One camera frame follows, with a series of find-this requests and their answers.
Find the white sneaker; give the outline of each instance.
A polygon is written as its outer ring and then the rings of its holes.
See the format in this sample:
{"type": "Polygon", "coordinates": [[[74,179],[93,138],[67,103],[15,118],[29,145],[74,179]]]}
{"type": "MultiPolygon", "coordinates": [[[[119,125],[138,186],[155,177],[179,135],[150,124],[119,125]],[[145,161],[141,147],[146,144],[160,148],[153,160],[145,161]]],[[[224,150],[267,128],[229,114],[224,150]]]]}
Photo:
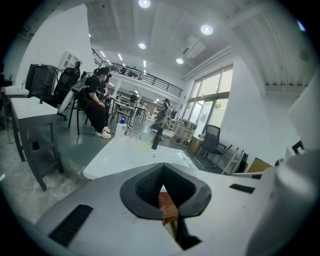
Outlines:
{"type": "Polygon", "coordinates": [[[110,133],[110,129],[108,128],[108,126],[103,128],[108,134],[110,133]]]}
{"type": "Polygon", "coordinates": [[[104,138],[104,139],[110,139],[110,138],[111,138],[111,135],[110,135],[109,133],[107,133],[105,130],[103,130],[102,133],[96,132],[96,135],[97,135],[98,137],[102,137],[102,138],[104,138]]]}

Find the floor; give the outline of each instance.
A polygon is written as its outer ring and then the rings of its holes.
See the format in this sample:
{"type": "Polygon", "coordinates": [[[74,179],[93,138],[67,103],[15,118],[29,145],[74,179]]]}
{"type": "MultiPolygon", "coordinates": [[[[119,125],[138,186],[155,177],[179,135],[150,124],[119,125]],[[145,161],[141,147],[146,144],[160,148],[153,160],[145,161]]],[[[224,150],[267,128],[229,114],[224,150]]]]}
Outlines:
{"type": "MultiPolygon", "coordinates": [[[[86,115],[80,113],[80,136],[78,136],[75,115],[72,117],[70,128],[68,128],[68,121],[64,121],[63,117],[57,117],[58,150],[64,173],[59,174],[58,171],[55,171],[44,177],[43,180],[47,185],[46,192],[40,188],[28,162],[21,162],[12,130],[9,131],[11,144],[7,132],[0,130],[0,186],[17,215],[35,224],[50,207],[88,182],[83,176],[83,170],[111,139],[95,136],[95,130],[90,125],[90,121],[85,124],[85,119],[86,115]]],[[[136,117],[133,121],[133,129],[140,132],[141,139],[151,142],[153,135],[150,134],[149,127],[152,124],[153,122],[149,120],[142,123],[141,117],[136,117]]],[[[115,121],[109,125],[111,132],[115,130],[115,125],[115,121]]],[[[186,147],[167,139],[161,143],[163,146],[183,150],[201,169],[193,160],[193,154],[186,147]]],[[[204,169],[204,171],[218,174],[222,172],[218,167],[204,169]]]]}

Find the black pants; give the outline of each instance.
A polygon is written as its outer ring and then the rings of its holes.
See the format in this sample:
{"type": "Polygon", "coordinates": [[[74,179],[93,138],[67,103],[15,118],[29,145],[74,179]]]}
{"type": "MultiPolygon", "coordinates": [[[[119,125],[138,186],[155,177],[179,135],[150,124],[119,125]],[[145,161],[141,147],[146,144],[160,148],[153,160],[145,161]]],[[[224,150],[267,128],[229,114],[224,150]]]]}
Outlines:
{"type": "Polygon", "coordinates": [[[84,112],[98,133],[102,133],[104,127],[108,126],[109,106],[107,104],[102,107],[96,102],[90,102],[84,112]]]}

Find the plastic bottle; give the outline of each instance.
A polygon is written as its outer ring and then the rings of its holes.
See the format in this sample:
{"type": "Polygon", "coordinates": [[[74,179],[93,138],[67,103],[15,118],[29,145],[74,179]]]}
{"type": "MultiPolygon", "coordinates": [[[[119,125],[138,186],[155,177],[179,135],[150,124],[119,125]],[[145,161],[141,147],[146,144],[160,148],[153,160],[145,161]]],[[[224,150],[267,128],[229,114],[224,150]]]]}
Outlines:
{"type": "Polygon", "coordinates": [[[125,130],[127,127],[127,124],[125,123],[125,119],[126,119],[125,116],[123,116],[121,118],[121,121],[116,124],[114,137],[122,137],[125,135],[125,130]]]}

